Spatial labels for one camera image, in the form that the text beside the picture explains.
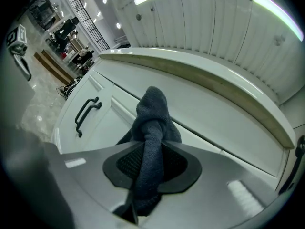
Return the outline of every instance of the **black fabric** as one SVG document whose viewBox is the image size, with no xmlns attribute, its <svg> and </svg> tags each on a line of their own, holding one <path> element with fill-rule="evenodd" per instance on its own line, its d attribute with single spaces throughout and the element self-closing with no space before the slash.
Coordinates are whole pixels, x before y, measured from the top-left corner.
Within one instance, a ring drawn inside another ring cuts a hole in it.
<svg viewBox="0 0 305 229">
<path fill-rule="evenodd" d="M 72 60 L 73 63 L 78 63 L 78 59 L 79 59 L 80 55 L 77 54 L 76 57 Z"/>
<path fill-rule="evenodd" d="M 66 38 L 65 40 L 58 40 L 59 43 L 59 52 L 63 52 L 69 42 L 69 38 Z"/>
<path fill-rule="evenodd" d="M 88 51 L 82 58 L 81 64 L 86 63 L 88 59 L 92 58 L 93 54 L 91 51 Z"/>
<path fill-rule="evenodd" d="M 144 145 L 120 158 L 116 163 L 117 168 L 133 181 L 135 181 L 139 175 L 143 151 Z"/>
<path fill-rule="evenodd" d="M 147 216 L 159 202 L 158 186 L 164 181 L 162 140 L 181 143 L 167 108 L 165 95 L 149 87 L 137 105 L 137 118 L 131 130 L 118 142 L 144 141 L 139 175 L 135 181 L 134 205 L 139 216 Z"/>
<path fill-rule="evenodd" d="M 162 154 L 164 165 L 164 182 L 179 176 L 186 170 L 187 161 L 182 155 L 166 146 L 163 146 Z"/>
<path fill-rule="evenodd" d="M 65 40 L 67 35 L 76 28 L 75 24 L 72 22 L 72 20 L 68 19 L 65 24 L 55 32 L 55 39 L 56 40 Z"/>
</svg>

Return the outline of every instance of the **marble floor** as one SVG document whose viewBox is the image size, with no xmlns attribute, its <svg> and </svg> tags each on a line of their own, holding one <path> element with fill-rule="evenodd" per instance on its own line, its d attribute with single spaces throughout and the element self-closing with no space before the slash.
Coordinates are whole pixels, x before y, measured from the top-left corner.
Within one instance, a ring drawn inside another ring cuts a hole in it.
<svg viewBox="0 0 305 229">
<path fill-rule="evenodd" d="M 19 23 L 25 26 L 27 32 L 28 49 L 24 59 L 27 61 L 32 74 L 29 84 L 35 91 L 20 126 L 36 134 L 42 141 L 48 142 L 51 140 L 57 117 L 66 102 L 56 91 L 56 88 L 64 84 L 34 58 L 34 53 L 38 49 L 42 50 L 41 33 L 43 32 L 31 25 L 26 17 L 22 18 Z"/>
</svg>

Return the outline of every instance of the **door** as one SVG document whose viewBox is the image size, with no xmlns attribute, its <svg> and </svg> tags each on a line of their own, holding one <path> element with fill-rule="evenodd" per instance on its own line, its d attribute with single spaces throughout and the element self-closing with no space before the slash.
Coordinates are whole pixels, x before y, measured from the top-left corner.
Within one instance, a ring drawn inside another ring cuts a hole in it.
<svg viewBox="0 0 305 229">
<path fill-rule="evenodd" d="M 60 124 L 55 129 L 56 145 L 60 153 L 82 151 L 83 146 L 97 124 L 97 120 L 109 108 L 112 88 L 113 84 L 110 81 L 92 71 L 82 87 L 75 89 L 78 92 L 71 101 Z M 97 104 L 100 104 L 101 107 L 92 108 L 92 105 Z M 80 136 L 76 130 L 76 122 L 79 123 L 82 118 L 83 121 L 79 126 L 79 132 L 81 131 L 82 133 Z"/>
<path fill-rule="evenodd" d="M 95 150 L 116 145 L 130 130 L 137 114 L 139 100 L 117 86 L 112 89 L 112 96 L 107 110 L 99 119 L 84 150 Z"/>
</svg>

